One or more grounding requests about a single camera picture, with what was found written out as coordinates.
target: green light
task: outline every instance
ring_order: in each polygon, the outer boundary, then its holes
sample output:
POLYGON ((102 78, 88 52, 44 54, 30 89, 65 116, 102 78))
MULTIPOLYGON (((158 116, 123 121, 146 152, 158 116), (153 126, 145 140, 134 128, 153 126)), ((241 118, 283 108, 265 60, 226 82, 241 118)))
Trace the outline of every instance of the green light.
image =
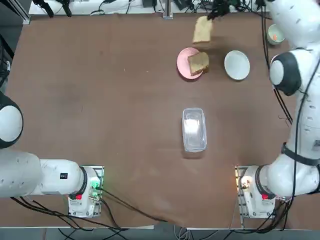
POLYGON ((97 187, 99 187, 99 185, 100 185, 100 182, 99 182, 99 181, 92 181, 92 182, 91 182, 91 187, 93 187, 94 189, 97 188, 97 187))

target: white bowl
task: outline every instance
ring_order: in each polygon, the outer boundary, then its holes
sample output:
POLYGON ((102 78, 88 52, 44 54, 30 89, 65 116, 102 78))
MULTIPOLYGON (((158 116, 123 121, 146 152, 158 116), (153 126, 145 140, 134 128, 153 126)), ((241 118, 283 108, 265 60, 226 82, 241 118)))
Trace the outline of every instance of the white bowl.
POLYGON ((267 39, 270 44, 278 45, 285 40, 285 35, 280 31, 277 25, 273 24, 268 29, 267 39))
POLYGON ((224 58, 224 69, 234 80, 245 79, 250 72, 248 57, 241 51, 233 50, 224 58))

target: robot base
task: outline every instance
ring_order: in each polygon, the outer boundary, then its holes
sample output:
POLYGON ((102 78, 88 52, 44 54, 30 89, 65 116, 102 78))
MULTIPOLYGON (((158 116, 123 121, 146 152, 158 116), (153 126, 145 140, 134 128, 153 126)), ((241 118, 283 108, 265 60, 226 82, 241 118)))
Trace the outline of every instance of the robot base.
POLYGON ((238 166, 235 168, 240 213, 245 218, 267 219, 275 209, 276 198, 263 199, 256 185, 257 169, 258 166, 238 166))
POLYGON ((69 215, 79 218, 93 218, 101 214, 101 190, 95 187, 101 187, 104 183, 104 166, 86 166, 83 165, 87 173, 87 184, 84 193, 77 196, 76 199, 68 197, 69 215))

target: floor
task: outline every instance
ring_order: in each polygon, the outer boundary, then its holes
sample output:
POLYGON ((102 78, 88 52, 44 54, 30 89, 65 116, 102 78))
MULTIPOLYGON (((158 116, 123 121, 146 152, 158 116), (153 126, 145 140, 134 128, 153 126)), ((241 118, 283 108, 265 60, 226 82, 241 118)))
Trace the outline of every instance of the floor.
MULTIPOLYGON (((62 228, 62 232, 69 235, 72 230, 62 228)), ((194 240, 200 240, 214 233, 214 230, 193 230, 194 240)), ((218 233, 209 237, 210 240, 222 240, 229 233, 228 230, 220 230, 218 233)), ((71 237, 74 240, 102 240, 112 235, 108 229, 95 229, 94 231, 74 232, 71 237)), ((175 240, 173 226, 167 224, 156 226, 154 230, 130 229, 122 233, 128 240, 175 240)), ((228 240, 315 240, 319 239, 320 231, 273 231, 267 234, 237 234, 233 233, 228 240)), ((0 239, 2 240, 64 240, 65 237, 55 228, 19 228, 19 229, 0 229, 0 239)), ((113 240, 122 239, 119 236, 112 237, 113 240)))
MULTIPOLYGON (((25 9, 29 9, 31 0, 20 0, 25 9)), ((22 30, 22 21, 14 13, 10 12, 5 6, 0 4, 0 33, 6 39, 10 47, 15 51, 20 33, 22 30)), ((62 231, 69 235, 72 229, 62 228, 62 231)), ((213 230, 193 230, 192 234, 195 240, 200 240, 213 233, 213 230)), ((218 233, 210 237, 211 240, 222 240, 228 230, 220 230, 218 233)), ((78 230, 72 234, 74 240, 102 240, 112 234, 110 230, 98 228, 94 231, 78 230)), ((129 240, 138 239, 153 239, 153 240, 174 240, 176 239, 173 232, 173 225, 162 223, 156 225, 153 230, 147 229, 130 229, 122 233, 129 240)), ((320 231, 304 231, 304 230, 274 230, 267 234, 236 234, 229 236, 229 240, 315 240, 319 239, 320 231)), ((56 228, 0 228, 1 240, 64 240, 65 237, 56 228)), ((112 239, 121 239, 119 236, 114 236, 112 239)))

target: small bowl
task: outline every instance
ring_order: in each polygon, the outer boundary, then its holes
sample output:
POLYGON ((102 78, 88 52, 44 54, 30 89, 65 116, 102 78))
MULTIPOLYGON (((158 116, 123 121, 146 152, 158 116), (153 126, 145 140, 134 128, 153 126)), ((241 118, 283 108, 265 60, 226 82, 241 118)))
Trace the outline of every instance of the small bowl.
POLYGON ((271 45, 278 45, 285 40, 285 35, 276 24, 273 24, 268 29, 267 39, 271 45))
POLYGON ((243 80, 250 72, 250 62, 243 52, 233 50, 224 58, 224 69, 230 78, 243 80))
POLYGON ((187 47, 179 53, 179 55, 176 59, 176 66, 177 66, 180 74, 186 79, 196 79, 196 78, 200 77, 201 74, 203 73, 203 71, 202 71, 197 75, 191 76, 188 57, 195 55, 197 53, 199 53, 199 51, 197 49, 195 49, 193 47, 187 47))

